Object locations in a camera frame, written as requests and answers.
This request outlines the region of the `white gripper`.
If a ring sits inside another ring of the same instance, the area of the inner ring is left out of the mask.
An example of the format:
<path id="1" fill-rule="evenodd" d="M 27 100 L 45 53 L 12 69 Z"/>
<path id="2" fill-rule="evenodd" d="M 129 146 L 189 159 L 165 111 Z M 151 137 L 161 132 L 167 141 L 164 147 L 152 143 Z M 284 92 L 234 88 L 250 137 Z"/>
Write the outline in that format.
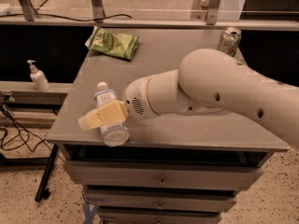
<path id="1" fill-rule="evenodd" d="M 79 127 L 83 130 L 91 130 L 123 123 L 129 114 L 135 119 L 156 118 L 157 114 L 152 110 L 148 101 L 147 87 L 149 82 L 150 77 L 142 77 L 133 81 L 123 92 L 122 99 L 125 104 L 115 100 L 96 107 L 78 119 Z"/>

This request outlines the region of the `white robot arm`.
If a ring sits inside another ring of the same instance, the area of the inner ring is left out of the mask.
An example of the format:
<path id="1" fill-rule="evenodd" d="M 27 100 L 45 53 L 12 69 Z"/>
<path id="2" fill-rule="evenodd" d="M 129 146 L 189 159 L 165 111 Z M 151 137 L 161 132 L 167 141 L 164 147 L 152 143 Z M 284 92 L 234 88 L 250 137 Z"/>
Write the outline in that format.
<path id="1" fill-rule="evenodd" d="M 253 120 L 294 147 L 299 143 L 299 88 L 265 77 L 218 50 L 195 50 L 178 69 L 133 81 L 121 100 L 105 82 L 97 89 L 96 108 L 78 125 L 83 130 L 99 128 L 111 147 L 128 140 L 123 124 L 129 116 L 153 119 L 222 110 Z"/>

